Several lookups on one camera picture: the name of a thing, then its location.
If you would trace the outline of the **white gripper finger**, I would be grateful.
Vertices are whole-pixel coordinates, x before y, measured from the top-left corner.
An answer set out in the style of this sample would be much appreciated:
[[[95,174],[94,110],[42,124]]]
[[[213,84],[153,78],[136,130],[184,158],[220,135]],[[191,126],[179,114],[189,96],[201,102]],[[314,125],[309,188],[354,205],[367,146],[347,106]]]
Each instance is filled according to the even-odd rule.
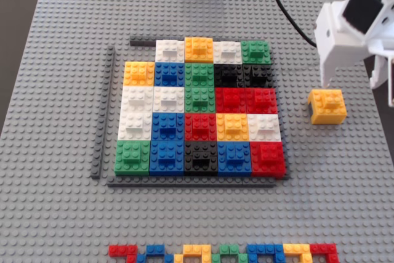
[[[388,106],[393,106],[393,56],[375,55],[374,69],[370,77],[371,89],[377,89],[387,82]]]
[[[367,46],[353,34],[341,31],[337,15],[343,2],[325,3],[316,19],[314,30],[320,58],[321,86],[328,87],[336,68],[351,67],[369,57]]]

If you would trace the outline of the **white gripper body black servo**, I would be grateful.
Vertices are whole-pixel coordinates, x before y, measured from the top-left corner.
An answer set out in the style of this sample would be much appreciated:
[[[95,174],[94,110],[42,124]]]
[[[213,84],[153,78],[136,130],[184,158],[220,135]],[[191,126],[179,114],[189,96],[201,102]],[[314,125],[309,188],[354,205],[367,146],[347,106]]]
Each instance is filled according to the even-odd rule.
[[[345,0],[339,20],[373,54],[393,55],[393,0]]]

